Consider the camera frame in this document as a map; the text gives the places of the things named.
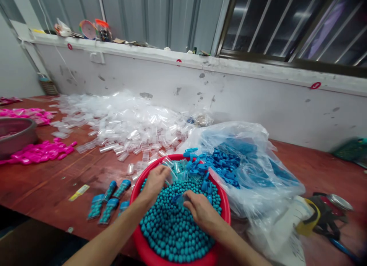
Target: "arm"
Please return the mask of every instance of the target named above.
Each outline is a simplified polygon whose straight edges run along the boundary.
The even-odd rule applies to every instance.
[[[241,265],[271,266],[224,221],[204,195],[197,195],[191,190],[185,194],[190,201],[186,201],[183,205],[191,211],[196,224],[228,249]]]
[[[153,169],[148,176],[144,190],[115,222],[76,252],[64,266],[109,266],[135,231],[145,213],[156,202],[171,173],[163,165]]]

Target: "red plastic basin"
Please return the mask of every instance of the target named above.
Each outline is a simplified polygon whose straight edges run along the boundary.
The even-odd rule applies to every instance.
[[[168,157],[171,160],[186,159],[182,154],[168,155]],[[138,181],[136,182],[135,187],[133,189],[133,192],[131,194],[130,204],[138,197],[138,195],[140,193],[141,185],[143,184],[145,178],[148,177],[149,172],[153,168],[157,167],[158,164],[161,163],[164,158],[165,157],[157,159],[156,161],[151,163],[142,172],[142,174],[140,175]],[[224,192],[224,190],[218,185],[218,183],[213,180],[211,175],[209,175],[209,179],[210,179],[210,181],[213,182],[214,185],[217,186],[218,194],[221,197],[221,204],[220,204],[220,207],[222,208],[221,216],[228,224],[231,224],[231,211],[230,211],[230,208],[229,208],[227,195]],[[141,232],[140,225],[138,225],[138,227],[134,231],[133,238],[134,238],[135,245],[136,245],[136,248],[138,250],[138,253],[139,253],[141,259],[148,266],[154,266],[154,265],[159,265],[159,266],[177,266],[177,265],[212,266],[212,265],[215,265],[215,263],[217,261],[217,256],[218,256],[219,250],[221,248],[221,246],[218,243],[215,243],[213,248],[211,248],[210,251],[202,259],[198,259],[198,260],[195,260],[195,261],[190,262],[190,263],[174,263],[174,262],[169,262],[168,260],[161,258],[159,255],[157,255],[154,252],[153,249],[150,248],[150,246],[148,244],[148,241],[145,239],[145,237],[143,236],[143,233]]]

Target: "electrical outlet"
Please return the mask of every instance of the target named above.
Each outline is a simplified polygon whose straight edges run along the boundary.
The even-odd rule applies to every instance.
[[[102,52],[90,52],[89,51],[89,59],[91,62],[104,64],[104,56]]]

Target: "window ledge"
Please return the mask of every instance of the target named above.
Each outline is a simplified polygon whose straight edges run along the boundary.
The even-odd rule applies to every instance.
[[[34,44],[56,45],[58,47],[67,47],[68,44],[71,44],[73,49],[99,51],[106,54],[220,72],[223,74],[263,79],[267,81],[276,81],[279,83],[294,84],[308,88],[316,82],[321,82],[319,89],[367,97],[367,80],[351,76],[224,58],[204,57],[182,52],[137,47],[111,42],[91,41],[72,37],[63,38],[56,35],[42,33],[33,33],[29,39],[24,40]]]

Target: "wooden table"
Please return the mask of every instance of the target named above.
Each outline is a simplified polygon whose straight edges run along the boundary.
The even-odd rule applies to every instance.
[[[54,111],[57,108],[48,107],[54,103],[48,97],[36,97],[1,108],[39,107]],[[62,114],[57,114],[54,120],[61,120],[62,117]],[[51,126],[37,128],[40,141],[52,140],[51,133],[54,131],[57,129]],[[69,138],[62,141],[67,145],[73,141],[85,144],[94,139],[94,136],[87,135],[88,132],[87,125],[76,128]],[[362,250],[367,219],[367,175],[363,168],[325,152],[278,141],[272,143],[278,149],[276,155],[305,185],[305,197],[311,196],[314,191],[334,193],[352,204],[355,211],[349,214],[350,223],[341,230],[341,241],[354,252]],[[1,165],[0,205],[65,231],[72,227],[73,234],[90,240],[103,230],[97,226],[97,221],[86,220],[92,198],[104,193],[112,180],[119,185],[127,177],[128,164],[140,161],[141,156],[131,154],[121,163],[113,151],[101,154],[98,148],[94,148],[83,154],[75,151],[61,161],[28,166]],[[85,184],[90,188],[70,202],[69,197]],[[122,201],[129,200],[130,195],[131,189],[123,195]],[[303,237],[302,243],[307,265],[352,265],[346,255],[320,235]],[[132,239],[122,253],[138,257]]]

